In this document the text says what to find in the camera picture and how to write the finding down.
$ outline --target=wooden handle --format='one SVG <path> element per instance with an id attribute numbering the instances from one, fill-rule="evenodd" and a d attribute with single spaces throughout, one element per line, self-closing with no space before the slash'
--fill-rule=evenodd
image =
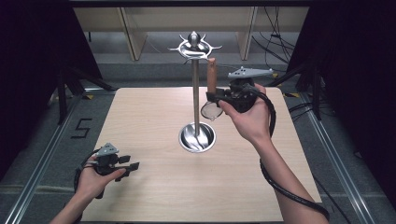
<path id="1" fill-rule="evenodd" d="M 207 91 L 216 93 L 218 85 L 218 68 L 216 67 L 216 58 L 207 60 Z"/>

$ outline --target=black wire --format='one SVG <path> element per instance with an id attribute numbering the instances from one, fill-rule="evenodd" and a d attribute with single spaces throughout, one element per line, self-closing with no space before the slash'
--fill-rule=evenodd
<path id="1" fill-rule="evenodd" d="M 280 27 L 279 27 L 279 7 L 276 7 L 276 8 L 275 8 L 275 10 L 276 10 L 276 21 L 275 21 L 275 23 L 273 23 L 273 21 L 271 20 L 271 17 L 270 17 L 270 15 L 269 15 L 269 13 L 268 13 L 266 7 L 264 7 L 264 10 L 265 10 L 265 14 L 267 15 L 267 18 L 268 18 L 269 22 L 271 23 L 272 28 L 273 28 L 273 32 L 271 33 L 271 38 L 270 38 L 270 39 L 272 39 L 272 37 L 275 37 L 275 36 L 279 39 L 280 45 L 281 45 L 282 50 L 283 50 L 283 52 L 284 52 L 284 54 L 285 54 L 286 60 L 287 60 L 288 63 L 289 63 L 288 55 L 289 55 L 289 57 L 291 57 L 291 55 L 290 55 L 289 52 L 287 51 L 287 48 L 286 48 L 286 46 L 284 45 L 283 42 L 288 43 L 288 44 L 290 44 L 290 43 L 287 42 L 286 40 L 284 40 L 284 39 L 282 38 L 281 34 L 280 34 Z"/>
<path id="2" fill-rule="evenodd" d="M 85 159 L 84 161 L 82 161 L 81 165 L 76 169 L 76 174 L 75 174 L 75 179 L 74 179 L 74 189 L 75 189 L 75 193 L 77 191 L 77 187 L 78 187 L 78 182 L 79 182 L 79 177 L 81 175 L 82 170 L 85 167 L 85 164 L 87 163 L 87 160 L 96 152 L 98 152 L 100 149 L 96 149 L 93 152 L 91 152 Z"/>
<path id="3" fill-rule="evenodd" d="M 351 223 L 347 215 L 344 213 L 344 211 L 341 209 L 341 207 L 338 205 L 338 203 L 335 201 L 335 199 L 330 195 L 329 191 L 327 191 L 324 186 L 320 183 L 320 181 L 312 174 L 314 177 L 314 180 L 318 183 L 318 185 L 323 189 L 323 191 L 329 196 L 329 199 L 332 201 L 334 206 L 338 209 L 338 211 L 341 213 L 341 215 L 344 217 L 347 223 Z"/>
<path id="4" fill-rule="evenodd" d="M 312 110 L 312 108 L 309 108 L 309 109 L 305 110 L 303 113 L 301 113 L 301 114 L 299 114 L 299 115 L 296 115 L 296 116 L 294 116 L 294 117 L 291 117 L 291 118 L 293 119 L 293 122 L 297 121 L 297 119 L 299 119 L 300 117 L 302 117 L 304 114 L 308 113 L 308 112 L 311 111 L 311 110 Z"/>
<path id="5" fill-rule="evenodd" d="M 270 127 L 269 127 L 269 130 L 270 130 L 270 136 L 272 136 L 273 133 L 274 133 L 275 124 L 276 124 L 276 111 L 275 111 L 275 107 L 274 107 L 273 103 L 271 102 L 271 100 L 267 97 L 266 94 L 260 92 L 255 87 L 252 87 L 250 85 L 246 85 L 244 87 L 244 89 L 242 89 L 242 91 L 248 91 L 250 93 L 253 93 L 257 97 L 260 97 L 265 102 L 265 104 L 267 105 L 268 110 L 270 111 Z"/>
<path id="6" fill-rule="evenodd" d="M 260 167 L 262 168 L 262 174 L 264 175 L 265 179 L 267 180 L 267 182 L 274 188 L 276 189 L 279 193 L 283 194 L 284 196 L 288 197 L 289 199 L 300 203 L 302 205 L 305 205 L 307 207 L 310 207 L 314 210 L 317 210 L 318 212 L 320 212 L 323 216 L 326 217 L 327 220 L 329 220 L 330 218 L 330 214 L 329 212 L 322 206 L 320 206 L 317 203 L 313 203 L 311 201 L 308 201 L 307 199 L 304 199 L 302 197 L 299 197 L 293 193 L 291 193 L 290 191 L 282 188 L 280 185 L 278 185 L 275 180 L 268 174 L 267 170 L 265 169 L 264 164 L 262 164 L 262 160 L 260 160 Z"/>
<path id="7" fill-rule="evenodd" d="M 260 34 L 260 36 L 261 36 L 263 39 L 265 39 L 267 42 L 269 42 L 269 43 L 271 43 L 271 44 L 273 44 L 273 45 L 278 45 L 278 46 L 282 47 L 281 44 L 278 44 L 278 43 L 276 43 L 276 42 L 274 42 L 274 41 L 272 41 L 272 40 L 269 40 L 267 37 L 265 37 L 265 36 L 262 34 L 262 32 L 259 32 L 259 34 Z M 287 47 L 287 46 L 285 46 L 285 48 L 286 48 L 286 49 L 294 50 L 293 48 L 290 48 L 290 47 Z"/>
<path id="8" fill-rule="evenodd" d="M 252 36 L 252 38 L 262 49 L 265 50 L 265 52 L 268 52 L 268 53 L 272 54 L 274 57 L 278 58 L 283 63 L 288 63 L 288 61 L 286 61 L 285 59 L 281 58 L 279 55 L 277 55 L 276 53 L 274 53 L 273 51 L 271 51 L 267 47 L 263 46 L 258 40 L 256 40 L 256 38 L 254 36 Z"/>
<path id="9" fill-rule="evenodd" d="M 293 106 L 293 107 L 291 107 L 291 108 L 289 109 L 289 112 L 291 113 L 291 112 L 293 112 L 294 110 L 298 110 L 298 109 L 300 109 L 300 108 L 303 108 L 303 107 L 306 107 L 306 106 L 309 106 L 309 105 L 312 105 L 312 103 L 303 103 L 303 104 L 300 104 L 300 105 L 295 105 L 295 106 Z"/>
<path id="10" fill-rule="evenodd" d="M 216 66 L 219 66 L 219 67 L 229 67 L 229 68 L 234 68 L 234 69 L 236 69 L 236 70 L 239 69 L 238 67 L 235 67 L 235 66 L 232 66 L 232 65 L 228 65 L 228 64 L 223 64 L 223 63 L 216 63 Z"/>
<path id="11" fill-rule="evenodd" d="M 323 112 L 323 110 L 319 110 L 319 111 L 320 111 L 320 113 L 327 115 L 329 117 L 337 117 L 337 115 L 335 115 L 335 114 L 328 114 L 328 113 Z"/>

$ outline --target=metal rail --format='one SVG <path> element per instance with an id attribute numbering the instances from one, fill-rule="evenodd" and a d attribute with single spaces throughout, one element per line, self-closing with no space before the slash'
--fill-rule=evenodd
<path id="1" fill-rule="evenodd" d="M 65 128 L 67 127 L 71 115 L 73 114 L 73 111 L 75 110 L 79 100 L 81 99 L 81 96 L 75 96 L 72 100 L 72 102 L 69 105 L 69 113 L 64 119 L 64 122 L 59 124 L 58 127 L 56 128 L 53 136 L 49 140 L 49 144 L 47 145 L 46 149 L 44 150 L 40 161 L 38 162 L 37 166 L 35 167 L 32 175 L 30 176 L 29 180 L 27 181 L 26 185 L 24 186 L 18 200 L 14 203 L 12 206 L 6 223 L 7 224 L 14 224 L 14 223 L 20 223 L 21 219 L 26 212 L 26 209 L 32 201 L 33 196 L 35 195 L 35 189 L 37 188 L 41 178 L 43 177 L 45 171 L 47 170 L 47 167 L 50 164 L 50 160 L 52 159 L 52 156 L 54 154 L 54 151 L 56 147 L 59 145 L 62 135 L 64 133 Z"/>
<path id="2" fill-rule="evenodd" d="M 309 98 L 306 93 L 300 94 L 303 100 L 303 103 L 309 103 Z M 308 117 L 311 120 L 315 131 L 318 134 L 320 142 L 325 148 L 325 151 L 332 163 L 332 166 L 335 172 L 338 175 L 338 178 L 346 191 L 346 195 L 349 198 L 353 208 L 355 209 L 356 215 L 358 216 L 361 223 L 375 223 L 372 214 L 369 211 L 366 201 L 364 201 L 361 193 L 359 192 L 358 188 L 356 187 L 355 183 L 353 182 L 352 178 L 347 171 L 343 161 L 341 160 L 340 156 L 338 155 L 337 150 L 330 139 L 330 136 L 327 134 L 326 129 L 324 128 L 322 122 L 317 120 L 314 113 L 312 111 L 308 112 Z"/>

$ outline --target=round metal base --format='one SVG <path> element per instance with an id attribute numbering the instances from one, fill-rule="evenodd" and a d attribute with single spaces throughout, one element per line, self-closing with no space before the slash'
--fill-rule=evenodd
<path id="1" fill-rule="evenodd" d="M 215 130 L 208 124 L 199 123 L 200 132 L 195 134 L 195 123 L 190 123 L 181 129 L 178 141 L 181 146 L 189 152 L 199 153 L 208 151 L 215 145 Z"/>

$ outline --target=metal stand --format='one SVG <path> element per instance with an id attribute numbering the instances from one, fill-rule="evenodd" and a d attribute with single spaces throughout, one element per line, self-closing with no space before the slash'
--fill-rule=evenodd
<path id="1" fill-rule="evenodd" d="M 197 33 L 192 32 L 188 39 L 184 39 L 177 49 L 187 61 L 191 60 L 192 72 L 192 96 L 194 105 L 194 122 L 183 127 L 179 133 L 179 143 L 189 152 L 204 152 L 213 147 L 216 141 L 216 134 L 212 127 L 199 121 L 199 60 L 207 60 L 207 56 L 213 48 L 204 41 Z"/>

